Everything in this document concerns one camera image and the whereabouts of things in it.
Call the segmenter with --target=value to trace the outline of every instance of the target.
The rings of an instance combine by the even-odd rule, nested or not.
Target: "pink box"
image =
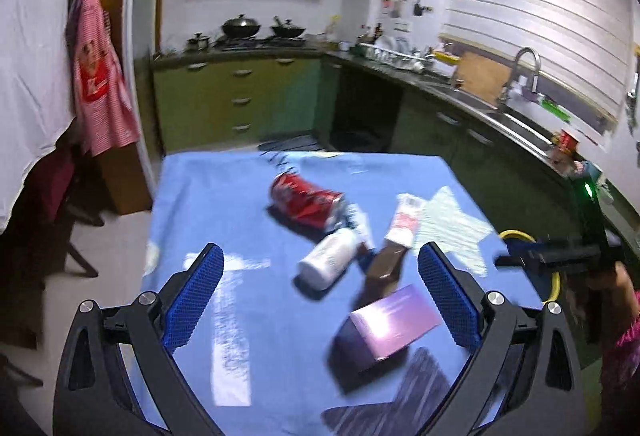
[[[440,316],[410,284],[352,312],[336,335],[336,342],[363,371],[439,324]]]

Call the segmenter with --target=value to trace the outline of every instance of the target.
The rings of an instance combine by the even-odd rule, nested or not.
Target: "pink checkered apron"
[[[136,142],[140,134],[100,0],[80,0],[73,60],[82,149],[93,156]]]

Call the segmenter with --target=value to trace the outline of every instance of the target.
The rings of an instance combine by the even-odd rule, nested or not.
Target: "blue tablecloth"
[[[363,273],[352,264],[326,295],[301,292],[296,266],[317,240],[312,232],[289,228],[270,213],[269,185],[282,169],[272,156],[177,154],[167,157],[162,168],[150,228],[151,253],[157,248],[159,255],[157,265],[151,258],[142,289],[162,288],[207,242],[215,242],[225,253],[225,274],[214,297],[190,343],[174,354],[212,418],[228,436],[330,435],[322,423],[323,411],[391,402],[418,348],[433,355],[452,384],[468,353],[455,345],[444,324],[414,342],[404,362],[365,375],[362,383],[340,378],[332,362],[332,339],[352,310]],[[432,200],[446,190],[459,212],[486,221],[440,158],[289,153],[287,161],[309,181],[343,191],[350,202],[359,204],[369,216],[378,247],[399,193]],[[443,212],[436,221],[450,221],[449,216]],[[516,304],[540,307],[540,298],[521,270],[498,271],[493,266],[495,256],[504,251],[493,229],[477,246],[486,276],[476,272],[476,279],[485,291],[498,289]],[[468,270],[455,251],[449,258]],[[407,284],[416,285],[435,308],[411,252],[404,259],[400,286]],[[147,419],[162,426],[140,377],[132,382]]]

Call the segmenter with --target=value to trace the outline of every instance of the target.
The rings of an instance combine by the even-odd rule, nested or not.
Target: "stove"
[[[266,39],[257,39],[249,37],[248,39],[218,39],[214,44],[214,49],[219,51],[233,50],[267,50],[280,48],[301,48],[305,50],[313,50],[308,46],[304,39],[296,37],[294,39],[283,39],[281,37],[267,37]]]

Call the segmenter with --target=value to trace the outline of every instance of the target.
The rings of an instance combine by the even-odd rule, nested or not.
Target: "cutting board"
[[[486,57],[466,52],[456,70],[456,78],[464,80],[462,89],[495,105],[502,86],[509,79],[511,68]]]

